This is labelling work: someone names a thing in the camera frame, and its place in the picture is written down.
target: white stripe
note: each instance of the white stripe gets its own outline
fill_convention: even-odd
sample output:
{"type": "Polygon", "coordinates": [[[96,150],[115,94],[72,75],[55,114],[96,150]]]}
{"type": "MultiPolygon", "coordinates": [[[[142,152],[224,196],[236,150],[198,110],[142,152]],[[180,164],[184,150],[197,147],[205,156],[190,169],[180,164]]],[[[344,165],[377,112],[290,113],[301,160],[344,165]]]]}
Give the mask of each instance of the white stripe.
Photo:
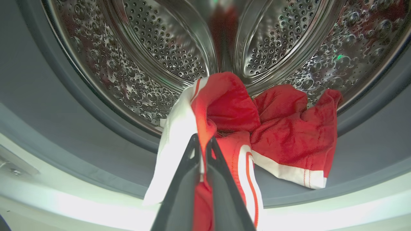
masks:
{"type": "Polygon", "coordinates": [[[254,222],[254,217],[256,213],[255,211],[256,201],[254,201],[253,192],[251,190],[251,186],[249,185],[248,179],[247,179],[247,172],[246,172],[247,152],[251,152],[250,146],[248,145],[241,146],[240,153],[238,156],[238,178],[240,180],[240,185],[245,195],[245,202],[246,202],[245,206],[247,207],[247,211],[250,214],[251,220],[254,222]]]}
{"type": "Polygon", "coordinates": [[[205,85],[206,85],[207,82],[208,82],[208,78],[209,78],[209,77],[205,77],[205,78],[197,79],[196,81],[194,81],[194,84],[193,84],[193,86],[194,86],[194,91],[196,90],[196,87],[197,87],[197,81],[200,81],[200,84],[199,84],[199,89],[198,89],[198,91],[197,91],[197,94],[195,94],[195,95],[192,97],[191,102],[193,102],[193,100],[197,97],[197,95],[199,94],[200,90],[205,87],[205,85]]]}
{"type": "Polygon", "coordinates": [[[255,175],[254,175],[254,159],[253,159],[252,155],[249,156],[248,165],[249,165],[248,169],[249,169],[249,173],[250,173],[251,183],[254,187],[254,191],[256,192],[256,196],[257,196],[259,221],[258,221],[258,224],[257,224],[256,228],[257,228],[257,230],[260,231],[261,229],[259,229],[259,227],[262,227],[262,226],[260,226],[260,222],[261,222],[261,218],[262,218],[261,214],[263,213],[264,206],[263,206],[263,197],[261,196],[260,187],[258,187],[256,178],[255,178],[255,175]]]}
{"type": "Polygon", "coordinates": [[[325,188],[327,178],[323,170],[312,171],[294,166],[279,164],[276,161],[252,150],[254,163],[280,179],[289,180],[312,189],[325,188]]]}

